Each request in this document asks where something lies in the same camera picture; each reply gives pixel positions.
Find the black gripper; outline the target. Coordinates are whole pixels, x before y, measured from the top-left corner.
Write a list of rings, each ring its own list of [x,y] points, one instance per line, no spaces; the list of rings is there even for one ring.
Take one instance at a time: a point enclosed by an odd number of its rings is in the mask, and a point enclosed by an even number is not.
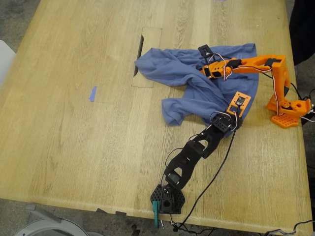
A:
[[[236,131],[243,124],[243,120],[235,112],[233,115],[226,112],[214,112],[211,118],[211,125],[224,134]]]

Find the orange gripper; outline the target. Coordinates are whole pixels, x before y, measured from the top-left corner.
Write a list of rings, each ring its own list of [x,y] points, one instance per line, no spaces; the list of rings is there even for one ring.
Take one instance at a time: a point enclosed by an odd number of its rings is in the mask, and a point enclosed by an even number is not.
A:
[[[229,61],[215,61],[200,68],[200,72],[208,79],[221,78],[227,79],[232,73],[232,64]]]

